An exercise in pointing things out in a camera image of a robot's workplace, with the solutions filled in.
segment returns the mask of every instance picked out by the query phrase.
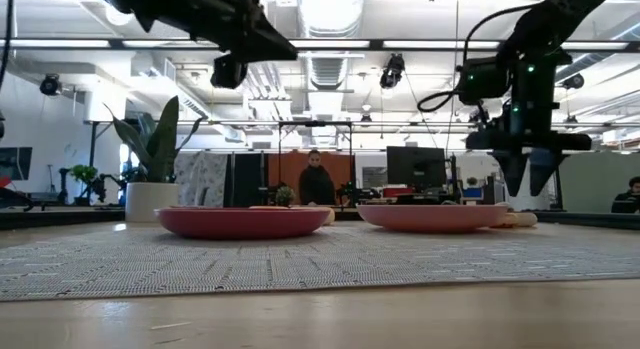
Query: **woven mat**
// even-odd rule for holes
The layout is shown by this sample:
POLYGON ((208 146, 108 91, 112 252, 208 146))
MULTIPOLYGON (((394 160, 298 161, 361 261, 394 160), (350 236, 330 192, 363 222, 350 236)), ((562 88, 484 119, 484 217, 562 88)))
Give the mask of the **woven mat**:
POLYGON ((367 225, 261 242, 136 229, 0 249, 0 301, 640 278, 633 244, 527 232, 426 236, 367 225))

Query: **computer monitor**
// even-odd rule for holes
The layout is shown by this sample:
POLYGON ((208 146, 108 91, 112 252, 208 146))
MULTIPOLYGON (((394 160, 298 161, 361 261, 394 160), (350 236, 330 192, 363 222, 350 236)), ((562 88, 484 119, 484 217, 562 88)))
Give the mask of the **computer monitor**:
POLYGON ((447 184, 444 149, 387 147, 387 182, 423 189, 447 184))

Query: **gray partition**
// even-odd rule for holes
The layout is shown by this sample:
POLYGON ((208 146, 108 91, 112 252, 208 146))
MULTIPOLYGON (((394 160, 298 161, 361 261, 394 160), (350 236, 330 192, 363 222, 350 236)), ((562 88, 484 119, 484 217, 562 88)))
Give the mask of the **gray partition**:
POLYGON ((560 165, 562 204, 573 213, 610 213, 617 194, 640 176, 640 155, 611 152, 573 154, 560 165))

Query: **security camera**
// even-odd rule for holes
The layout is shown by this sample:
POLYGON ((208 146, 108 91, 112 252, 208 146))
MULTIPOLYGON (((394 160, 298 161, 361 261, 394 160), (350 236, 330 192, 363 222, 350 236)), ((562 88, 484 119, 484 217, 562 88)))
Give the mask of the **security camera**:
POLYGON ((211 85, 215 88, 235 89, 247 76, 248 65, 225 55, 213 61, 211 85))
POLYGON ((391 58, 387 62, 387 65, 382 70, 382 76, 380 77, 380 87, 382 89, 392 89, 402 79, 402 72, 404 72, 404 59, 402 54, 391 54, 391 58))
POLYGON ((584 86, 584 77, 580 74, 576 74, 562 82, 562 87, 565 89, 580 89, 582 86, 584 86))
POLYGON ((47 74, 40 83, 40 93, 46 96, 58 96, 62 92, 60 76, 58 74, 47 74))

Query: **cable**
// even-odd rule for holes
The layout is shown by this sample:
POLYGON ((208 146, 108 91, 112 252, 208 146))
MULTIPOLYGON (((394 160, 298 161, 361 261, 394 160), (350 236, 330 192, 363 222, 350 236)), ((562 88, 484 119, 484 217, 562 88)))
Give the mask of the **cable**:
POLYGON ((4 48, 2 50, 2 65, 0 65, 0 90, 2 90, 2 83, 4 82, 4 76, 7 72, 7 66, 9 63, 9 50, 11 49, 11 37, 13 37, 13 9, 14 0, 7 0, 7 19, 4 32, 4 48))
MULTIPOLYGON (((413 85, 411 85, 411 81, 409 80, 409 74, 407 73, 407 71, 404 71, 404 76, 407 79, 407 84, 409 84, 409 90, 411 90, 411 95, 413 96, 413 100, 417 103, 418 102, 418 97, 416 97, 416 93, 413 91, 413 85)), ((424 123, 424 126, 427 127, 427 130, 429 131, 429 135, 431 136, 431 141, 433 141, 433 146, 438 149, 438 143, 436 142, 436 138, 434 138, 433 133, 431 132, 431 129, 429 129, 429 123, 427 123, 427 119, 425 119, 424 114, 419 111, 418 113, 420 113, 420 117, 422 117, 422 122, 424 123)))
POLYGON ((22 168, 20 165, 20 148, 16 148, 16 167, 18 168, 18 173, 20 174, 20 180, 24 180, 24 174, 22 173, 22 168))
MULTIPOLYGON (((533 7, 535 7, 538 3, 536 4, 529 4, 529 5, 523 5, 523 6, 519 6, 519 7, 515 7, 515 8, 509 8, 509 9, 504 9, 504 10, 500 10, 498 12, 495 12, 487 17, 485 17, 484 19, 482 19, 480 22, 478 22, 478 24, 476 24, 471 31, 469 31, 469 34, 467 35, 466 39, 464 40, 464 49, 462 51, 462 63, 467 61, 467 57, 469 54, 469 42, 471 41, 471 38, 473 37, 473 34, 475 34, 476 31, 478 31, 478 29, 480 29, 481 26, 483 26, 484 24, 486 24, 488 21, 493 20, 499 16, 502 15, 506 15, 506 14, 511 14, 511 13, 516 13, 519 11, 523 11, 523 10, 529 10, 532 9, 533 7)), ((447 104, 449 102, 449 100, 453 99, 454 95, 457 95, 459 92, 454 90, 449 90, 449 91, 444 91, 444 92, 440 92, 440 93, 435 93, 432 95, 429 95, 428 97, 420 100, 418 102, 418 110, 423 112, 423 113, 432 113, 434 111, 439 110, 440 108, 442 108, 443 106, 445 106, 445 104, 447 104), (435 98, 441 97, 441 96, 446 96, 446 98, 440 102, 438 105, 436 105, 433 108, 423 108, 422 105, 428 101, 431 101, 435 98)))
POLYGON ((478 29, 480 29, 481 26, 483 26, 488 21, 493 20, 493 19, 495 19, 495 18, 497 18, 499 16, 503 16, 503 15, 511 14, 511 13, 516 13, 516 12, 523 11, 523 10, 529 10, 529 9, 534 8, 536 5, 538 5, 538 3, 529 4, 529 5, 522 5, 522 6, 519 6, 519 7, 500 10, 498 12, 495 12, 495 13, 487 16, 486 18, 482 19, 481 21, 479 21, 478 24, 476 24, 471 29, 471 31, 469 31, 469 35, 467 35, 467 38, 464 41, 464 50, 462 52, 462 62, 464 63, 465 61, 467 61, 467 54, 469 52, 469 42, 471 41, 471 37, 473 36, 473 34, 475 34, 475 32, 477 32, 478 29))
MULTIPOLYGON (((453 79, 456 79, 456 71, 458 70, 458 35, 460 30, 460 0, 456 0, 456 50, 453 55, 453 79)), ((449 154, 449 139, 451 138, 451 123, 453 123, 453 113, 455 109, 455 101, 451 102, 451 114, 449 115, 449 126, 447 128, 447 142, 444 145, 444 156, 449 154)))

